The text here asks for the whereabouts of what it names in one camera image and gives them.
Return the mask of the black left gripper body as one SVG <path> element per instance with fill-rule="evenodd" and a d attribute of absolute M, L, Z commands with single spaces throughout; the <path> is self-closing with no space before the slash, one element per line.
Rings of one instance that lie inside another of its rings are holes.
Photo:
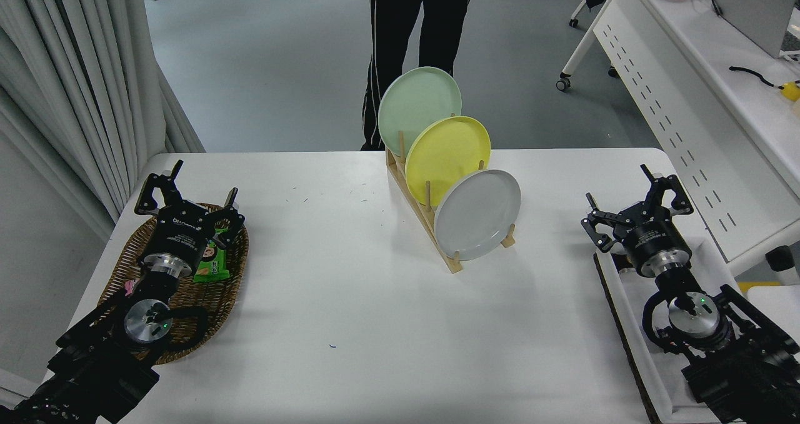
<path fill-rule="evenodd" d="M 197 264 L 212 237 L 209 210 L 191 201 L 163 206 L 149 239 L 149 253 L 167 254 L 186 264 Z"/>

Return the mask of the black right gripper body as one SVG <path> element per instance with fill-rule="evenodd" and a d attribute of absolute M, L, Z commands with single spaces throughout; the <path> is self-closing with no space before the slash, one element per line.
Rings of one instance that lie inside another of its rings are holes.
<path fill-rule="evenodd" d="M 650 221 L 629 230 L 624 248 L 637 273 L 686 268 L 692 255 L 672 221 Z"/>

